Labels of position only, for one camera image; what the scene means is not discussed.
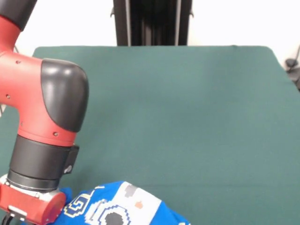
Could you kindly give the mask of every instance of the black metal stand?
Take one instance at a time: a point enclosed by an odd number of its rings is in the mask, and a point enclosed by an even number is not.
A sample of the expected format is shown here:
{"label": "black metal stand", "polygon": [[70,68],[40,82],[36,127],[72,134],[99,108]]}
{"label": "black metal stand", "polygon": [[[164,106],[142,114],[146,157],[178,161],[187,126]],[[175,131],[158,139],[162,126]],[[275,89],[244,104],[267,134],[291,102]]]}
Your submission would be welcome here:
{"label": "black metal stand", "polygon": [[114,0],[118,46],[187,45],[192,0]]}

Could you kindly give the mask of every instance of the screw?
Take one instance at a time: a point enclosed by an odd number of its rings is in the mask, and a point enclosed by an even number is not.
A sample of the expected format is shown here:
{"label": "screw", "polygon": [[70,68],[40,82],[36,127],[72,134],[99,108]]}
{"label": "screw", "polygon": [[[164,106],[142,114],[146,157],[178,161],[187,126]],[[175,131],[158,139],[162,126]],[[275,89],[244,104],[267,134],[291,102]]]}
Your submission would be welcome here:
{"label": "screw", "polygon": [[72,170],[72,166],[69,165],[69,166],[65,169],[64,173],[69,173],[69,172],[71,172],[71,170]]}

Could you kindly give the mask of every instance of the black connector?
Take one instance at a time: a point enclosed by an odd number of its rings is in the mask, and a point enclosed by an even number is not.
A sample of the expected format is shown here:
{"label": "black connector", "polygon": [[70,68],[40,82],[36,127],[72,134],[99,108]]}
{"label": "black connector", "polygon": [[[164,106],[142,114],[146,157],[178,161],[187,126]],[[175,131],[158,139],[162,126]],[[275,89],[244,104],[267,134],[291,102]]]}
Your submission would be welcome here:
{"label": "black connector", "polygon": [[293,68],[293,67],[298,65],[298,61],[296,59],[287,59],[285,61],[285,64],[286,64],[287,67]]}

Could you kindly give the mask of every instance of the cable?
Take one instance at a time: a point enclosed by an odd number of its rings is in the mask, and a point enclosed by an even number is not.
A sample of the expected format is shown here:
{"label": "cable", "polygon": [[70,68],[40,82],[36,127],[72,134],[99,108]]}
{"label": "cable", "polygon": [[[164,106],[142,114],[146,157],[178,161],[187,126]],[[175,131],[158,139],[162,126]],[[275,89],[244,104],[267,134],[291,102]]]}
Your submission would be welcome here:
{"label": "cable", "polygon": [[19,49],[17,48],[17,46],[14,46],[14,50],[15,50],[16,53],[20,53]]}

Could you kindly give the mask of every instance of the black joint cap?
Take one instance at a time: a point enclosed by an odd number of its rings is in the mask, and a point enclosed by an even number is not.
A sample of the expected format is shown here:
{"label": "black joint cap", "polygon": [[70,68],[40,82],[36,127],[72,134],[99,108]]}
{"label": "black joint cap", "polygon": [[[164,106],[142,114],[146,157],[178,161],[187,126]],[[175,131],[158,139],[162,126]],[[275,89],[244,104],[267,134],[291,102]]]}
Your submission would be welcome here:
{"label": "black joint cap", "polygon": [[0,15],[24,30],[37,0],[0,0]]}
{"label": "black joint cap", "polygon": [[84,70],[69,61],[43,59],[41,85],[50,118],[65,130],[80,131],[89,97]]}

